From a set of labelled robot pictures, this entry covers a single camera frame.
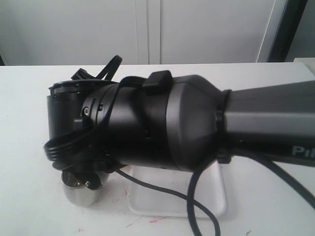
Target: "white wall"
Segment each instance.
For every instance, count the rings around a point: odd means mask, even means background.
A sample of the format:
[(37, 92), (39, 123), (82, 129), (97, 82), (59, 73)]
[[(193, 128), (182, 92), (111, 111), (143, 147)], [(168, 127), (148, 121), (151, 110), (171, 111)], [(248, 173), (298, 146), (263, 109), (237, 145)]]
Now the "white wall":
[(308, 0), (286, 61), (315, 58), (315, 0)]
[(8, 65), (266, 61), (286, 0), (0, 0)]

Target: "white tray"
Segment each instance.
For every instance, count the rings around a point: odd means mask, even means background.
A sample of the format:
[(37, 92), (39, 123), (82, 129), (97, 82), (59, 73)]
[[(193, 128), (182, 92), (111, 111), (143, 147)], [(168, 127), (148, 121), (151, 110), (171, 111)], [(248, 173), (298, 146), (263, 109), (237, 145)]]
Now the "white tray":
[[(131, 168), (133, 177), (164, 188), (170, 188), (187, 194), (191, 173), (163, 169), (135, 167)], [(167, 193), (131, 183), (128, 205), (132, 212), (140, 215), (187, 217), (186, 201)], [(204, 171), (198, 182), (195, 199), (207, 207), (215, 216), (226, 209), (226, 196), (220, 165), (215, 162)], [(196, 217), (206, 218), (198, 208)]]

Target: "metal cup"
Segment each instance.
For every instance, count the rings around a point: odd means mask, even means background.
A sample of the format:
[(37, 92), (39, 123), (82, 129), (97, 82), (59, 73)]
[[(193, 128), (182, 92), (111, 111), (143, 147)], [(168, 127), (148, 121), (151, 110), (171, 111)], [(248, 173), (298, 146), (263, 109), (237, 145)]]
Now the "metal cup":
[[(109, 174), (104, 172), (97, 172), (102, 185), (107, 181)], [(68, 200), (78, 207), (88, 207), (99, 200), (103, 188), (99, 190), (90, 190), (85, 183), (80, 182), (70, 172), (63, 171), (61, 174), (61, 181), (63, 184), (63, 191)]]

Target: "cabinet door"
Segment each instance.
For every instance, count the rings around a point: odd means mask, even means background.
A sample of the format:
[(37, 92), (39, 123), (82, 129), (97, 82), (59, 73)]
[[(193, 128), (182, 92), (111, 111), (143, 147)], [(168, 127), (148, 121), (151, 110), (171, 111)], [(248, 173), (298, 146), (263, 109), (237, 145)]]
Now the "cabinet door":
[(160, 0), (160, 62), (266, 61), (286, 0)]
[(8, 65), (148, 63), (146, 0), (2, 0), (0, 54)]

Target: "white tabletop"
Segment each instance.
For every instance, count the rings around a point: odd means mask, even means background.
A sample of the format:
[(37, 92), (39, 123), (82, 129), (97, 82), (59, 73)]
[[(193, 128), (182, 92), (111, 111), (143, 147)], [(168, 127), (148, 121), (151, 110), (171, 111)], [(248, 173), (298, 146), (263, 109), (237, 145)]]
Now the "white tabletop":
[[(80, 67), (0, 67), (0, 235), (192, 235), (187, 219), (155, 221), (157, 217), (133, 214), (126, 204), (128, 181), (115, 174), (105, 185), (102, 200), (91, 208), (67, 201), (61, 173), (52, 168), (42, 149), (48, 140), (45, 96), (48, 87), (68, 80)], [(102, 68), (82, 67), (94, 75)], [(173, 76), (199, 74), (219, 89), (234, 90), (315, 79), (301, 63), (244, 63), (122, 65), (115, 80), (148, 77), (157, 70), (170, 70)], [(281, 166), (315, 194), (315, 169)], [(222, 169), (228, 201), (219, 218), (223, 236), (315, 234), (315, 211), (273, 173), (242, 157)], [(214, 235), (209, 220), (199, 220), (199, 226), (204, 235)]]

